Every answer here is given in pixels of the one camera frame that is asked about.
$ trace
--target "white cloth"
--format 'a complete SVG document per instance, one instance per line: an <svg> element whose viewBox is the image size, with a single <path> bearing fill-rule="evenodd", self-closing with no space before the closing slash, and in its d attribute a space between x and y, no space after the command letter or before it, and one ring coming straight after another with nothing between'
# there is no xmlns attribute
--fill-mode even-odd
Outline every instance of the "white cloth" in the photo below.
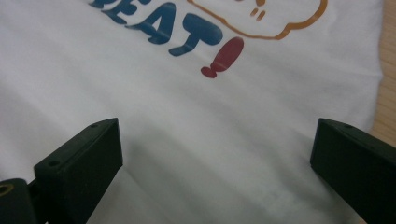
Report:
<svg viewBox="0 0 396 224"><path fill-rule="evenodd" d="M382 1L316 16L319 0L91 2L0 3L1 179L33 180L53 150L117 117L124 166L90 223L357 222L309 158L318 118L371 128ZM229 64L212 64L222 49Z"/></svg>

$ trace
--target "brown outline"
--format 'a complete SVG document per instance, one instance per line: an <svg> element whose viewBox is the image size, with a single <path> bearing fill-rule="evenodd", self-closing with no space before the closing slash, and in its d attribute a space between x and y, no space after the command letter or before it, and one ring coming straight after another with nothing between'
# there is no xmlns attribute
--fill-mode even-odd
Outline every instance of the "brown outline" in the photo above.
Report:
<svg viewBox="0 0 396 224"><path fill-rule="evenodd" d="M209 9L207 9L205 7L202 7L199 4L196 4L194 2L194 0L187 0L187 2L189 2L189 3L193 4L194 6L200 8L203 12L209 14L210 16L215 18L216 20L220 21L225 26L227 26L228 28L230 28L232 31L236 32L239 35L242 35L242 36L245 36L245 37L249 37L249 38L254 38L254 39L265 39L265 40L273 40L273 39L275 39L275 40L280 40L280 39L285 38L285 36L287 36L290 33L291 30L304 29L304 28L312 25L315 21L317 21L323 15L323 13L326 11L328 0L320 0L320 5L319 5L318 10L315 12L315 14L313 16L308 18L308 20L302 21L302 22L290 22L290 23L286 24L286 26L283 29L283 31L280 32L276 36L249 35L249 34L246 34L246 33L242 32L242 31L238 30L237 28L231 26L231 24L229 24L224 18L218 16L217 14L215 14L212 11L210 11Z"/></svg>

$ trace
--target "cartoon graphic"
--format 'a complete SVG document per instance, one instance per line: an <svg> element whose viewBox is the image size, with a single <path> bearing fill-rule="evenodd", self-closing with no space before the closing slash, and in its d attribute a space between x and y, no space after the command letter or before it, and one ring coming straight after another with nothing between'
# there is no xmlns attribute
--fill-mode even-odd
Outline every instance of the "cartoon graphic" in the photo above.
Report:
<svg viewBox="0 0 396 224"><path fill-rule="evenodd" d="M328 0L187 1L239 35L266 40L280 40L291 30L312 25L323 15L328 3Z"/></svg>

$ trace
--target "wooden surface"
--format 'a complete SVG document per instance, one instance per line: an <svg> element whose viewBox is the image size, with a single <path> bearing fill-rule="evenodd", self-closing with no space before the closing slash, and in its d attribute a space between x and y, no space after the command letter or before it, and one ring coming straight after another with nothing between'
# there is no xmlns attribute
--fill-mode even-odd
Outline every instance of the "wooden surface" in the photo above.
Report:
<svg viewBox="0 0 396 224"><path fill-rule="evenodd" d="M396 147L396 0L384 0L380 55L384 78L372 135Z"/></svg>

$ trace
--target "white t-shirt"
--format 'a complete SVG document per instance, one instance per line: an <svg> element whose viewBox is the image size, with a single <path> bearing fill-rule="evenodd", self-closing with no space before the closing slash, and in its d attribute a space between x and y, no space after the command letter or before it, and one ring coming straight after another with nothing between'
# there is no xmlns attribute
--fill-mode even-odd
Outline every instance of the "white t-shirt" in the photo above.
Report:
<svg viewBox="0 0 396 224"><path fill-rule="evenodd" d="M0 178L119 118L90 223L357 223L310 168L319 118L369 131L382 1L0 4Z"/></svg>

